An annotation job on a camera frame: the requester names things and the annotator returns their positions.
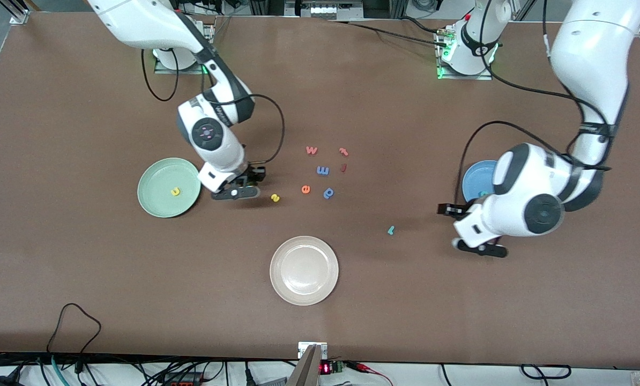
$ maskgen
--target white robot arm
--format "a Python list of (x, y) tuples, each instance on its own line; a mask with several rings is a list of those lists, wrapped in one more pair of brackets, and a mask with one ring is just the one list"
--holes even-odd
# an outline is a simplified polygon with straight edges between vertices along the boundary
[(258, 196), (256, 185), (265, 177), (265, 168), (249, 164), (244, 147), (230, 130), (251, 117), (254, 98), (194, 21), (161, 0), (90, 0), (90, 5), (108, 30), (127, 46), (187, 49), (207, 68), (217, 83), (177, 108), (177, 127), (205, 161), (198, 178), (214, 199)]
[(519, 144), (499, 158), (493, 195), (465, 206), (440, 205), (440, 213), (457, 218), (454, 247), (504, 257), (498, 237), (548, 234), (565, 212), (596, 199), (626, 105), (627, 55), (639, 25), (640, 0), (573, 0), (551, 65), (572, 95), (597, 110), (579, 104), (582, 125), (569, 156)]

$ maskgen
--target green plate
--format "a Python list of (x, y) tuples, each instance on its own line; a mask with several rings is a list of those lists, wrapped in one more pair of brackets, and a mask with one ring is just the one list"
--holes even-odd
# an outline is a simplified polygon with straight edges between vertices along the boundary
[[(173, 189), (180, 193), (173, 195)], [(156, 217), (175, 217), (186, 212), (200, 193), (198, 171), (189, 161), (166, 158), (152, 164), (139, 179), (137, 196), (146, 212)]]

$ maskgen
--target brown table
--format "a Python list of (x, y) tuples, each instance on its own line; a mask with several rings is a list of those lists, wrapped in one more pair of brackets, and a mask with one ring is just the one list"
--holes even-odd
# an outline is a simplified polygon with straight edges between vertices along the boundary
[[(372, 25), (427, 38), (405, 21)], [(323, 340), (357, 360), (640, 367), (639, 39), (601, 197), (550, 235), (504, 240), (506, 259), (455, 251), (436, 206), (452, 199), (479, 125), (509, 120), (562, 145), (579, 124), (572, 102), (437, 80), (430, 47), (324, 20), (236, 18), (217, 41), (251, 90), (283, 107), (286, 142), (262, 198), (202, 191), (189, 212), (161, 219), (139, 207), (137, 182), (162, 158), (200, 166), (175, 129), (199, 76), (157, 102), (138, 50), (92, 13), (35, 13), (11, 30), (0, 55), (0, 350), (43, 350), (76, 301), (103, 323), (92, 352), (293, 358), (299, 340)], [(509, 25), (503, 42), (499, 74), (560, 90), (539, 25)], [(150, 80), (172, 88), (171, 76)], [(250, 159), (268, 156), (276, 110), (259, 100), (236, 133)], [(492, 127), (467, 164), (525, 140)], [(269, 279), (276, 247), (303, 234), (340, 264), (332, 295), (310, 307), (283, 301)], [(53, 349), (78, 351), (93, 332), (69, 312)]]

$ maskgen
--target plate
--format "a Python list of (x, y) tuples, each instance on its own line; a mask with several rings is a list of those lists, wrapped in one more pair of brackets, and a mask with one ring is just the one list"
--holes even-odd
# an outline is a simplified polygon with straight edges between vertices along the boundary
[(479, 161), (467, 169), (462, 184), (465, 202), (494, 193), (494, 168), (496, 161)]
[(181, 158), (166, 158), (152, 164), (139, 179), (137, 197), (146, 212), (161, 218), (186, 212), (200, 193), (198, 170)]
[(300, 235), (286, 240), (273, 255), (270, 281), (281, 298), (310, 306), (327, 298), (339, 278), (339, 262), (323, 240)]

